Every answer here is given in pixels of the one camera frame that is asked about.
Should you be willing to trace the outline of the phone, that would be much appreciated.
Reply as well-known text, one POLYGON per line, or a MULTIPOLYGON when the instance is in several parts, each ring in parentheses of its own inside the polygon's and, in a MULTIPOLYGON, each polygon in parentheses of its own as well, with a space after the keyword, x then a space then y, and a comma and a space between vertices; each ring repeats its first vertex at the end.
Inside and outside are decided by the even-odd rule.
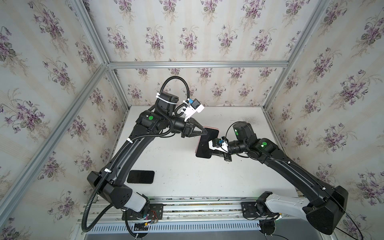
POLYGON ((209 147, 209 142, 216 139, 219 135, 219 129, 205 127, 207 131, 206 135, 200 136, 199 143, 195 152, 197 158, 210 159, 213 154, 213 150, 209 147))

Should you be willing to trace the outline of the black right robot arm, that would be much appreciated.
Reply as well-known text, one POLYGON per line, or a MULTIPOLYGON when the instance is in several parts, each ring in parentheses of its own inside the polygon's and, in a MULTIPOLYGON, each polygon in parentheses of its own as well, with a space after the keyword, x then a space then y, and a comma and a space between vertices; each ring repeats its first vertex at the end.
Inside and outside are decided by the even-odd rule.
POLYGON ((306 220, 316 230, 331 235, 346 213, 348 191, 341 186, 333 187, 309 173, 289 158, 280 147, 267 138, 258 138, 247 122, 233 124, 236 140, 226 137, 208 142, 215 154, 229 160, 232 155, 245 153, 248 158, 266 165, 291 183, 304 199, 283 197, 264 192, 255 207, 260 216, 286 214, 306 220))

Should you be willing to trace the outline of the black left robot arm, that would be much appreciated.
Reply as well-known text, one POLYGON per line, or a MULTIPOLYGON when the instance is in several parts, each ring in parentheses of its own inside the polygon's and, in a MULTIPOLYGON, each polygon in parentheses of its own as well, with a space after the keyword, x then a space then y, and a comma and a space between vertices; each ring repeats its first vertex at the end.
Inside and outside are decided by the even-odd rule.
POLYGON ((145 148, 154 139, 169 133, 180 134, 183 138, 204 136, 208 133, 192 117, 204 109, 197 99, 185 100, 182 116, 178 117, 178 97, 166 93, 157 94, 156 97, 155 105, 140 113, 131 134, 110 162, 99 172, 92 171, 88 175, 87 180, 94 189, 86 205, 88 210, 96 196, 100 196, 116 209, 143 211, 148 205, 148 200, 128 187, 126 181, 145 148))

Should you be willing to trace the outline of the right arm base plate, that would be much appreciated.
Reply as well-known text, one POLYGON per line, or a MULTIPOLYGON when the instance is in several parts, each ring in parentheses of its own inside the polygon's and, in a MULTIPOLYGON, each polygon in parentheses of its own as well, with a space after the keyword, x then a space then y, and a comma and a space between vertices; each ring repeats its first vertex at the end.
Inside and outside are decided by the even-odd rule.
POLYGON ((242 214, 245 219, 255 220, 257 218, 278 218, 280 214, 272 213, 265 204, 259 204, 256 201, 241 202, 242 214))

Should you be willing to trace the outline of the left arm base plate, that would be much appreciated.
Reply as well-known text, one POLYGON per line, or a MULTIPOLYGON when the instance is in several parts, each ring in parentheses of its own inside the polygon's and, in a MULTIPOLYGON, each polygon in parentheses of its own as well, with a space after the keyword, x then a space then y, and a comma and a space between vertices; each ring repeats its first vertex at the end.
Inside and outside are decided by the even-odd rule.
POLYGON ((161 220, 163 218, 164 205, 163 204, 149 204, 143 208, 141 212, 135 212, 128 209, 123 212, 122 220, 128 221, 149 221, 161 220))

